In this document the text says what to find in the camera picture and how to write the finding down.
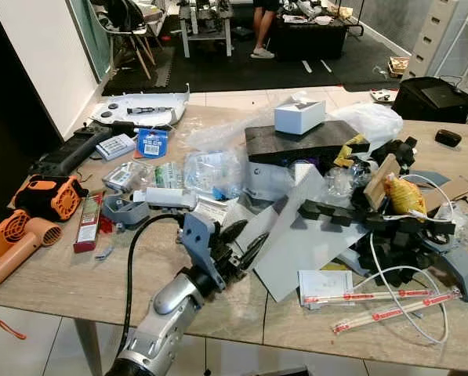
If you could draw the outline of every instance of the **gray bracket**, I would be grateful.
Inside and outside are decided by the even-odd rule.
[[[220,290],[226,287],[211,259],[210,240],[216,233],[214,222],[198,213],[187,213],[181,234],[181,242],[187,248],[192,263],[207,273]]]
[[[146,202],[123,200],[122,193],[105,196],[101,212],[113,222],[124,223],[128,227],[139,225],[150,217],[150,208]]]
[[[442,254],[441,257],[459,282],[463,300],[468,302],[468,251],[465,248],[456,248]]]

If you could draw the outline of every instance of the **small white box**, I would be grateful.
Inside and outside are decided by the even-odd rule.
[[[275,130],[302,135],[326,119],[326,102],[285,103],[274,110]]]

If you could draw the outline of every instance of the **floor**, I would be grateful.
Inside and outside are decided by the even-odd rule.
[[[253,92],[194,93],[190,104],[255,110],[276,103],[301,89],[259,90]],[[310,98],[326,101],[326,110],[370,102],[368,92],[346,92],[340,87],[306,88]],[[15,339],[0,329],[0,375],[90,376],[72,319],[0,307],[0,317],[25,333],[26,341]],[[98,324],[103,372],[114,359],[120,327]],[[273,349],[186,336],[176,362],[168,375],[201,376],[208,368],[212,376],[234,376],[292,369],[307,365],[314,376],[347,374],[353,376],[443,376],[445,370],[409,367],[399,364],[362,361],[338,356]]]

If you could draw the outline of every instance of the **metal table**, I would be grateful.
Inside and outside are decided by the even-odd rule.
[[[218,16],[222,20],[223,27],[220,32],[215,33],[199,33],[195,31],[192,35],[187,33],[187,21],[191,20],[190,6],[180,6],[180,26],[181,37],[183,39],[183,51],[185,57],[190,57],[190,50],[188,49],[189,41],[211,41],[211,40],[224,40],[227,44],[227,56],[232,56],[232,42],[230,39],[230,18],[234,15],[232,5],[228,4],[228,9],[225,11],[216,12],[211,9],[199,9],[197,11],[197,20],[213,20]]]

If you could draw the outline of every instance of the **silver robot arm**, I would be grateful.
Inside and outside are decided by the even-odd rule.
[[[219,233],[217,223],[195,213],[185,215],[181,241],[193,266],[183,268],[152,299],[147,316],[126,342],[105,376],[165,376],[176,357],[181,338],[205,298],[244,276],[267,234],[256,238],[242,257],[227,245],[244,229],[236,222]]]

